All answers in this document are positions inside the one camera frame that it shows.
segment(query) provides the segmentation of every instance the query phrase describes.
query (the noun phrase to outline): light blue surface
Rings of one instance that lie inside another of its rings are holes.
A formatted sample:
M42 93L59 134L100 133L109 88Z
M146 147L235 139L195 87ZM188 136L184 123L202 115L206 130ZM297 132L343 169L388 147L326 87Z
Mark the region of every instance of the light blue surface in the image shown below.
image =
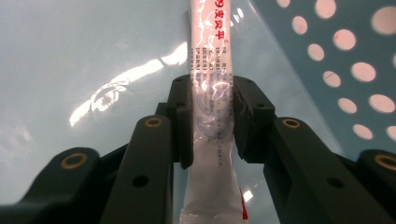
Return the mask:
M0 3L0 203L19 200L61 151L103 156L129 141L171 81L189 72L188 10L186 0ZM233 1L233 14L234 73L254 80L279 116L304 120L343 154L255 7ZM250 223L278 223L262 165L234 153L234 167L253 195ZM175 223L186 178L176 164Z

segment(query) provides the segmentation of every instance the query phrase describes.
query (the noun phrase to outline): clear plastic wrapper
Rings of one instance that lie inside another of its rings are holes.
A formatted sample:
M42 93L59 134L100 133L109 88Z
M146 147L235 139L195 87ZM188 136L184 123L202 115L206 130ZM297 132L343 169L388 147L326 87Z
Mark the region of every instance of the clear plastic wrapper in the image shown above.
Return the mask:
M181 224L248 223L232 164L230 4L229 0L191 0L194 163Z

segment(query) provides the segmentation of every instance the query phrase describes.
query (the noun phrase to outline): plastic packet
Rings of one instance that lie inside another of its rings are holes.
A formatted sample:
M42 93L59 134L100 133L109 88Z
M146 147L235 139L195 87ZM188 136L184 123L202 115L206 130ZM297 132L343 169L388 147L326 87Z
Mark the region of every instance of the plastic packet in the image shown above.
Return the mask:
M191 0L194 162L181 224L248 223L232 164L230 0Z

